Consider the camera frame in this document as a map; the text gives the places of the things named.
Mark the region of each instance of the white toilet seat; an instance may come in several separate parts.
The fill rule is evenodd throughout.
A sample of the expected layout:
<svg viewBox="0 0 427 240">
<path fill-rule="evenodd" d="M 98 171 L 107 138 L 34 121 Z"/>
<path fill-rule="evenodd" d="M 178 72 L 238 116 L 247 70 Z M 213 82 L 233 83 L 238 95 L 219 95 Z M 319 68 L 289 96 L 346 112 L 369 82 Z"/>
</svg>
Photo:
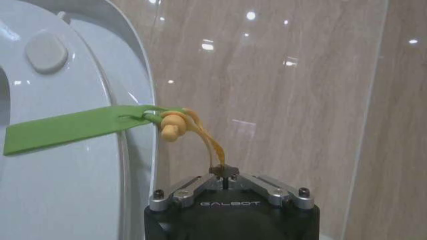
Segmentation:
<svg viewBox="0 0 427 240">
<path fill-rule="evenodd" d="M 129 30 L 121 27 L 119 33 L 126 34 L 118 35 L 67 1 L 39 2 L 45 8 L 57 6 L 65 11 L 61 17 L 71 19 L 70 24 L 53 9 L 27 2 L 6 0 L 0 8 L 0 67 L 10 86 L 10 124 L 117 104 L 154 104 L 150 68 L 131 25 Z M 110 2 L 87 3 L 99 4 L 101 15 L 107 11 L 118 24 L 127 23 Z M 41 33 L 55 36 L 67 49 L 63 66 L 49 73 L 35 69 L 26 54 L 26 46 Z M 142 220 L 131 223 L 131 211 L 143 212 L 145 207 L 133 206 L 149 202 L 157 137 L 155 127 L 142 126 L 127 131 L 127 138 L 125 133 L 114 133 L 2 156 L 0 239 L 129 239 L 133 224 L 135 228 L 143 224 Z M 141 167 L 131 172 L 130 164 Z M 138 175 L 133 186 L 131 174 Z"/>
</svg>

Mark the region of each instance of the green tag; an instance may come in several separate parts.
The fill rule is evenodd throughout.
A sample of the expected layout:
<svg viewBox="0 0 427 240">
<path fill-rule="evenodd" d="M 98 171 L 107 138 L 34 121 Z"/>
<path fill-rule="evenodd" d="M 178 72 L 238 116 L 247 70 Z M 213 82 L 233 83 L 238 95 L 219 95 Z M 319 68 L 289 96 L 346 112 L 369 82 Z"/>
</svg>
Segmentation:
<svg viewBox="0 0 427 240">
<path fill-rule="evenodd" d="M 3 154 L 13 155 L 39 148 L 85 140 L 150 123 L 162 117 L 146 111 L 183 111 L 153 105 L 109 106 L 11 125 L 6 129 Z"/>
</svg>

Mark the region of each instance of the toilet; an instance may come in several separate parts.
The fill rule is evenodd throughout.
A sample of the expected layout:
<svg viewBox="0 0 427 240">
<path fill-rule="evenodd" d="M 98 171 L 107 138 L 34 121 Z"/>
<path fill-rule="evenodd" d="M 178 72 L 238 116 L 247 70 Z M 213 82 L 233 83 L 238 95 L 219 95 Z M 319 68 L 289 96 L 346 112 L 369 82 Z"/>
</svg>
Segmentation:
<svg viewBox="0 0 427 240">
<path fill-rule="evenodd" d="M 147 54 L 107 0 L 3 0 L 0 149 L 9 125 L 155 105 Z M 2 240 L 145 239 L 158 130 L 135 127 L 0 156 Z"/>
</svg>

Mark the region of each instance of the glossy wall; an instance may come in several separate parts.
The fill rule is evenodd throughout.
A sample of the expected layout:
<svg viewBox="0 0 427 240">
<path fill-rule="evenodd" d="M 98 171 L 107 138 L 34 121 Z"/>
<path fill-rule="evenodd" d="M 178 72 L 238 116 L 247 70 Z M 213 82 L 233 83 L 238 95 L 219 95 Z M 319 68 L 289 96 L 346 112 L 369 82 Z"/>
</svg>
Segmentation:
<svg viewBox="0 0 427 240">
<path fill-rule="evenodd" d="M 227 163 L 307 186 L 342 238 L 387 0 L 114 0 L 142 37 L 163 106 L 201 113 Z M 161 144 L 170 184 L 207 172 L 195 135 Z"/>
<path fill-rule="evenodd" d="M 346 240 L 427 239 L 427 1 L 390 0 Z"/>
</svg>

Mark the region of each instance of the yellow earplug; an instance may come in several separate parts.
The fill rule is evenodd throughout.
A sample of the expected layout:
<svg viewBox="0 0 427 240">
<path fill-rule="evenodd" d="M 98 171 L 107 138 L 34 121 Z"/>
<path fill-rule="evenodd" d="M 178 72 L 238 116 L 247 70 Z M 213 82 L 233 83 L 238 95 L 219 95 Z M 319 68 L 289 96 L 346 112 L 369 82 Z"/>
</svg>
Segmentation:
<svg viewBox="0 0 427 240">
<path fill-rule="evenodd" d="M 179 111 L 166 111 L 162 113 L 163 121 L 161 123 L 162 137 L 166 141 L 174 142 L 179 136 L 182 136 L 186 131 L 195 132 L 207 147 L 210 166 L 213 167 L 213 146 L 215 148 L 218 159 L 222 165 L 225 165 L 225 150 L 218 142 L 213 139 L 211 135 L 207 133 L 202 126 L 202 122 L 195 112 L 193 115 L 186 115 Z"/>
<path fill-rule="evenodd" d="M 186 120 L 178 114 L 167 115 L 162 120 L 161 129 L 163 139 L 169 142 L 175 142 L 187 131 Z"/>
</svg>

